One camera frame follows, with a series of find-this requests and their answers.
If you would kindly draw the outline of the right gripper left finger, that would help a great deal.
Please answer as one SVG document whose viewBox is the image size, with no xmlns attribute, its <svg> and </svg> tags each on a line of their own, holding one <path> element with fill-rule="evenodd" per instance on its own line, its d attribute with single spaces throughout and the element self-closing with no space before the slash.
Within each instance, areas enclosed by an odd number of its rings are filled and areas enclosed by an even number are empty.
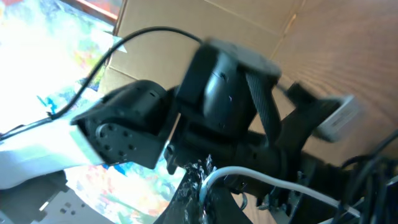
<svg viewBox="0 0 398 224">
<path fill-rule="evenodd" d="M 189 162 L 186 173 L 167 208 L 155 224 L 250 224 L 250 219 L 236 203 L 230 190 L 219 182 L 213 184 L 201 198 L 205 179 L 214 171 L 212 156 Z"/>
</svg>

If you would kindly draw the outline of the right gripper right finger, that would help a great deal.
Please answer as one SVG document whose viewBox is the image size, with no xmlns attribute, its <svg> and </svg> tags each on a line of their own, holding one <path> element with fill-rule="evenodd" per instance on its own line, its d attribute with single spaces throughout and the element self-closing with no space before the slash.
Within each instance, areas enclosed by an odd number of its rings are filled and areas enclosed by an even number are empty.
<svg viewBox="0 0 398 224">
<path fill-rule="evenodd" d="M 293 213 L 292 224 L 334 223 L 334 216 L 339 213 L 337 223 L 397 223 L 397 177 L 388 179 L 386 175 L 371 177 L 361 190 L 363 201 L 355 209 L 361 213 L 360 218 L 339 211 L 331 205 L 304 195 Z"/>
</svg>

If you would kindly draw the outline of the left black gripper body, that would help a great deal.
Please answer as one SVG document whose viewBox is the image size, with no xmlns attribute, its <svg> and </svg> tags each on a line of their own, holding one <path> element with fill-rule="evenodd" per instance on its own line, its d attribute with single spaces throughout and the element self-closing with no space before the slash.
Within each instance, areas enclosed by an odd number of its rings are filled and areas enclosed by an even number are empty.
<svg viewBox="0 0 398 224">
<path fill-rule="evenodd" d="M 166 156 L 177 156 L 176 163 L 188 170 L 175 195 L 198 198 L 203 181 L 216 170 L 240 166 L 273 178 L 308 187 L 337 200 L 342 198 L 342 171 L 302 151 L 315 125 L 334 113 L 340 103 L 335 99 L 307 99 L 304 93 L 294 95 L 298 104 L 282 120 L 282 132 L 271 146 L 265 136 L 249 131 L 237 144 L 227 145 L 205 139 L 189 131 L 175 150 Z"/>
</svg>

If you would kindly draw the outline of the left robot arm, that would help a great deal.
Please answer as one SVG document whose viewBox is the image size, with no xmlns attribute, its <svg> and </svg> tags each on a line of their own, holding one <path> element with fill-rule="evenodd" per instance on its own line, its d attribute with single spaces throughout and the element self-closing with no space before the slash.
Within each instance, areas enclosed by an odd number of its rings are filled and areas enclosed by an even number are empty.
<svg viewBox="0 0 398 224">
<path fill-rule="evenodd" d="M 283 138 L 303 141 L 314 128 L 299 118 L 280 119 L 270 93 L 281 76 L 262 55 L 220 40 L 202 44 L 176 93 L 140 80 L 113 90 L 94 107 L 1 138 L 1 188 L 71 167 L 134 162 L 153 169 L 176 114 L 187 118 L 184 146 L 171 152 L 169 172 L 201 156 L 214 168 L 203 181 L 200 200 L 222 177 L 242 177 L 251 193 L 264 185 L 294 190 L 337 207 L 338 202 L 286 179 Z"/>
</svg>

